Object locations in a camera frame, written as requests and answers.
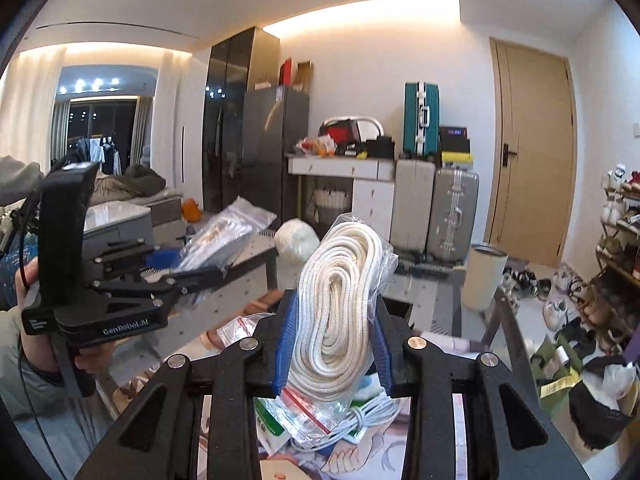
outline window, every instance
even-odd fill
[[[83,137],[112,137],[120,152],[122,171],[129,166],[135,99],[77,101],[69,109],[68,143]]]

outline silver suitcase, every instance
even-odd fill
[[[393,247],[423,253],[427,245],[435,164],[398,160],[391,216]]]
[[[461,262],[471,244],[479,179],[475,173],[436,172],[427,253],[442,262]]]

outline metal screw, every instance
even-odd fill
[[[174,354],[166,360],[169,368],[182,368],[187,362],[187,358],[182,354]]]
[[[427,346],[427,340],[425,338],[417,336],[417,335],[414,335],[413,337],[410,337],[406,343],[411,348],[414,348],[416,350],[421,350],[425,346]]]
[[[258,346],[258,340],[255,337],[245,337],[240,342],[240,348],[242,350],[253,350]]]
[[[500,362],[500,359],[498,359],[498,356],[496,354],[491,354],[489,352],[482,354],[480,356],[480,360],[485,366],[495,366],[498,364],[498,362]]]

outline black trash bag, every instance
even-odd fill
[[[603,377],[604,369],[615,364],[626,365],[626,361],[621,356],[596,357],[584,365],[584,370]],[[591,449],[610,446],[636,419],[636,408],[631,416],[611,410],[595,400],[582,382],[569,391],[569,413],[580,438]]]

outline teal suitcase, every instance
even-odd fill
[[[438,85],[417,82],[404,85],[405,155],[427,156],[438,151],[440,93]]]

